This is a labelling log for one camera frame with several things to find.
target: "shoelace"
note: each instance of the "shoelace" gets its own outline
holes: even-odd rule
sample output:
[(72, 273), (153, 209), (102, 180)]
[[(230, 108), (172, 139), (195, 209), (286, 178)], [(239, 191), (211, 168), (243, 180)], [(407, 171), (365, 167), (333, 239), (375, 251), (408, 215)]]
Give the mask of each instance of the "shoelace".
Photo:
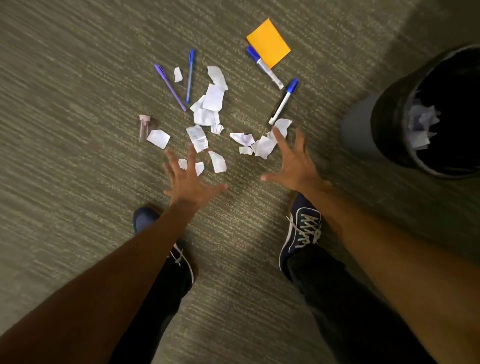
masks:
[(308, 244), (317, 244), (318, 239), (320, 239), (320, 229), (317, 228), (317, 221), (318, 218), (310, 215), (305, 215), (305, 214), (300, 214), (300, 216), (303, 217), (303, 220), (300, 220), (303, 225), (298, 228), (293, 223), (293, 219), (291, 217), (287, 216), (288, 221), (290, 221), (290, 224), (295, 228), (296, 231), (302, 236), (300, 239), (298, 239), (298, 242), (301, 242), (301, 244), (297, 244), (295, 247), (296, 248), (303, 248), (304, 246)]
[[(172, 256), (173, 259), (175, 259), (175, 256), (173, 255), (172, 252), (170, 252), (170, 255)], [(182, 258), (183, 258), (183, 249), (180, 250), (180, 256), (178, 259), (175, 259), (175, 263), (177, 263), (180, 266), (181, 265), (180, 261)]]

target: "navy blue sneaker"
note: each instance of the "navy blue sneaker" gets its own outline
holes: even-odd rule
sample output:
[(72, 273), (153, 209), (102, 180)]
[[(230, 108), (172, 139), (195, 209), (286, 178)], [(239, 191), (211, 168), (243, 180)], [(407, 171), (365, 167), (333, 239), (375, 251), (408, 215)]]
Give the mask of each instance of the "navy blue sneaker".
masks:
[(290, 207), (290, 229), (283, 244), (278, 265), (280, 271), (292, 280), (287, 267), (287, 260), (301, 248), (309, 244), (317, 244), (320, 239), (322, 215), (301, 193), (297, 193)]
[[(158, 220), (159, 217), (160, 217), (160, 214), (152, 207), (142, 206), (138, 208), (133, 213), (133, 218), (132, 218), (133, 230), (135, 230), (135, 234), (138, 234), (143, 229), (152, 225), (156, 220)], [(183, 255), (183, 249), (179, 248), (178, 243), (179, 242), (176, 242), (175, 244), (173, 244), (173, 248), (170, 251), (170, 255), (168, 257), (174, 259), (175, 263), (178, 264), (179, 266), (186, 264), (186, 266), (188, 267), (188, 271), (191, 275), (192, 284), (193, 284), (195, 281), (195, 276), (193, 275), (192, 266), (190, 265), (187, 258)]]

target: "pants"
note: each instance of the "pants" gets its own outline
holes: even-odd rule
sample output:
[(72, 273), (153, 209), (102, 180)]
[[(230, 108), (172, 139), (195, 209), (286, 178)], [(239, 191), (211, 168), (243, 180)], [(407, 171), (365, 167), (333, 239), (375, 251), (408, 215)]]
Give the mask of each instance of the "pants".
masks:
[[(149, 364), (177, 312), (185, 275), (173, 276), (167, 259), (137, 315), (118, 343), (110, 364)], [(339, 364), (434, 364), (402, 318), (317, 245), (288, 260), (293, 283), (311, 307)]]

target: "black trash can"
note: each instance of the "black trash can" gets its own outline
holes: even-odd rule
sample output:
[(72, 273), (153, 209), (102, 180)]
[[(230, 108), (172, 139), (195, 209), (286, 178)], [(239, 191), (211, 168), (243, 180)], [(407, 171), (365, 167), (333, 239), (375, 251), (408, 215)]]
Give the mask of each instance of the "black trash can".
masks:
[[(414, 102), (434, 106), (427, 149), (407, 138)], [(392, 161), (432, 176), (461, 179), (480, 173), (480, 45), (440, 54), (383, 93), (353, 106), (341, 123), (344, 143), (366, 158)]]

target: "yellow sticky note pad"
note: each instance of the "yellow sticky note pad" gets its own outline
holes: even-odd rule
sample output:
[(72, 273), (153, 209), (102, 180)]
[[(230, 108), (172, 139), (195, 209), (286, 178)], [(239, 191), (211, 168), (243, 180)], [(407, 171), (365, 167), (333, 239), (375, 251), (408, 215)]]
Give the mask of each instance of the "yellow sticky note pad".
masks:
[(261, 26), (247, 36), (247, 40), (270, 68), (290, 53), (290, 48), (270, 19), (265, 20)]

